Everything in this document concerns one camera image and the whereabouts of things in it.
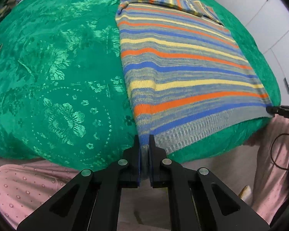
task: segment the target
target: pink pants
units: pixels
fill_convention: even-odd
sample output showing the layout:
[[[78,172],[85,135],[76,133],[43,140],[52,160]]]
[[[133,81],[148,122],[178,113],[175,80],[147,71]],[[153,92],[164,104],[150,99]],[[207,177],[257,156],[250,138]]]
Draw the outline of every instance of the pink pants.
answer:
[[[268,223],[272,221],[288,194],[287,172],[273,166],[269,155],[270,146],[280,133],[289,133],[289,120],[276,116],[266,127],[262,137],[256,138],[260,148],[257,156],[252,208]],[[278,165],[288,167],[288,136],[278,139],[273,148],[273,157]],[[23,219],[77,174],[78,171],[74,169],[61,167],[48,161],[23,166],[1,166],[0,212],[16,228]]]

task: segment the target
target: metal screw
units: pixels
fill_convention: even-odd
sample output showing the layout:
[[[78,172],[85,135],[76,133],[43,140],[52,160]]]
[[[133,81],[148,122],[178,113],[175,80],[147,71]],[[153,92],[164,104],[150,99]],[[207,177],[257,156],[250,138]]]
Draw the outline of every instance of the metal screw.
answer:
[[[202,167],[201,169],[199,169],[199,173],[206,176],[209,173],[209,171],[205,167]]]
[[[170,165],[172,163],[172,161],[168,158],[165,158],[162,160],[162,163],[165,164],[165,165]]]
[[[127,164],[127,160],[126,159],[121,159],[118,161],[118,164],[121,165],[121,166],[124,166]]]
[[[90,174],[91,174],[90,169],[84,169],[83,171],[81,171],[82,176],[89,176]]]

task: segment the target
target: person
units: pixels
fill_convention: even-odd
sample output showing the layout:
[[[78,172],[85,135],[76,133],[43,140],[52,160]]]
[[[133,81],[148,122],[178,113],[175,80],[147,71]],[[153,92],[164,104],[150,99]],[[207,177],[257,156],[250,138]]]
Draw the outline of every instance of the person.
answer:
[[[289,199],[289,173],[276,167],[270,158],[272,142],[281,133],[289,133],[289,119],[277,115],[264,129],[259,130],[247,141],[248,145],[260,145],[251,206],[269,224]],[[279,166],[289,166],[289,136],[278,138],[272,154]],[[46,160],[24,165],[1,166],[0,212],[16,229],[22,220],[78,172]]]

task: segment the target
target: black cable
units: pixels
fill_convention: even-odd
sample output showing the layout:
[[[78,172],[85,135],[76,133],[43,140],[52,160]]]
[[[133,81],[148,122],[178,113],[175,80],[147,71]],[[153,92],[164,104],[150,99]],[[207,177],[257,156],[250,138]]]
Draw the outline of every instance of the black cable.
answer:
[[[281,137],[281,136],[289,136],[289,134],[287,134],[287,133],[282,133],[282,134],[278,135],[278,136],[274,139],[274,141],[273,141],[273,143],[272,143],[272,145],[271,145],[271,148],[270,148],[270,156],[271,156],[271,160],[272,160],[273,164],[274,164],[276,167],[278,167],[279,169],[282,169],[282,170],[289,171],[288,168],[281,167],[281,166],[277,165],[276,162],[274,161],[273,155],[272,155],[273,145],[274,145],[274,143],[276,142],[276,140],[277,140],[279,137]]]

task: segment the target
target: green bedspread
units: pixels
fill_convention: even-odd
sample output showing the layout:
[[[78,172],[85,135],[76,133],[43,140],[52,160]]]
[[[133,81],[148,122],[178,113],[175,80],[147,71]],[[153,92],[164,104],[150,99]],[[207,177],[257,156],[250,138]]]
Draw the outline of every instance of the green bedspread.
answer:
[[[279,105],[276,79],[244,26],[213,7]],[[99,170],[133,144],[136,126],[119,57],[119,0],[24,0],[0,24],[0,156],[41,156]],[[241,145],[269,119],[226,128],[170,154],[179,162]]]

